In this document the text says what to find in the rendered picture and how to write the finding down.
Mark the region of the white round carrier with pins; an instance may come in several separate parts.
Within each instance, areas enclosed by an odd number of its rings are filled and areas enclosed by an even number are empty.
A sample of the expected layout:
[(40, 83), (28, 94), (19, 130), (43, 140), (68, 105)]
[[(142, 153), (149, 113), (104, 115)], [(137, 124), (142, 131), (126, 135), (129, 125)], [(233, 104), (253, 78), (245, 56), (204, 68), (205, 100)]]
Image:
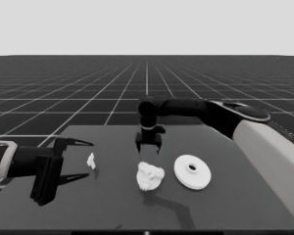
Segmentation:
[[(152, 164), (148, 164), (148, 171), (155, 171), (156, 168), (161, 168), (161, 167), (156, 167), (156, 166), (154, 166)], [(138, 184), (138, 181), (145, 181), (144, 180), (144, 174), (145, 174), (145, 172), (141, 172), (141, 171), (137, 170), (137, 173), (136, 173), (137, 184)], [(152, 191), (152, 190), (155, 190), (156, 188), (158, 188), (160, 186), (162, 180), (158, 180), (155, 177), (152, 181), (148, 181), (150, 183), (150, 187), (149, 187), (148, 191)]]

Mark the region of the large thick white disc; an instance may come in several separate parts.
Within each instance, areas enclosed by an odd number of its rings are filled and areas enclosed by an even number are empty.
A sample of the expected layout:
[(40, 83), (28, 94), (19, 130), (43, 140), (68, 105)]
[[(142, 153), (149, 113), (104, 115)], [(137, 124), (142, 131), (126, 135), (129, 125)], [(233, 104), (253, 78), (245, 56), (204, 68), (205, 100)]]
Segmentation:
[(193, 155), (177, 157), (173, 164), (173, 171), (177, 180), (192, 190), (206, 188), (212, 179), (208, 165)]

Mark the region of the small white T-shaped piece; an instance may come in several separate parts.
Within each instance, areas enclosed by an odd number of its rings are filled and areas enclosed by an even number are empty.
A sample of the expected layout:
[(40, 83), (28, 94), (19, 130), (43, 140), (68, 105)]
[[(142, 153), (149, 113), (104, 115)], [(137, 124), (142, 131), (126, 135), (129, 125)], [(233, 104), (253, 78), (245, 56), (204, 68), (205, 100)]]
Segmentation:
[(86, 161), (87, 165), (90, 166), (92, 169), (96, 168), (96, 163), (94, 162), (94, 154), (91, 153)]

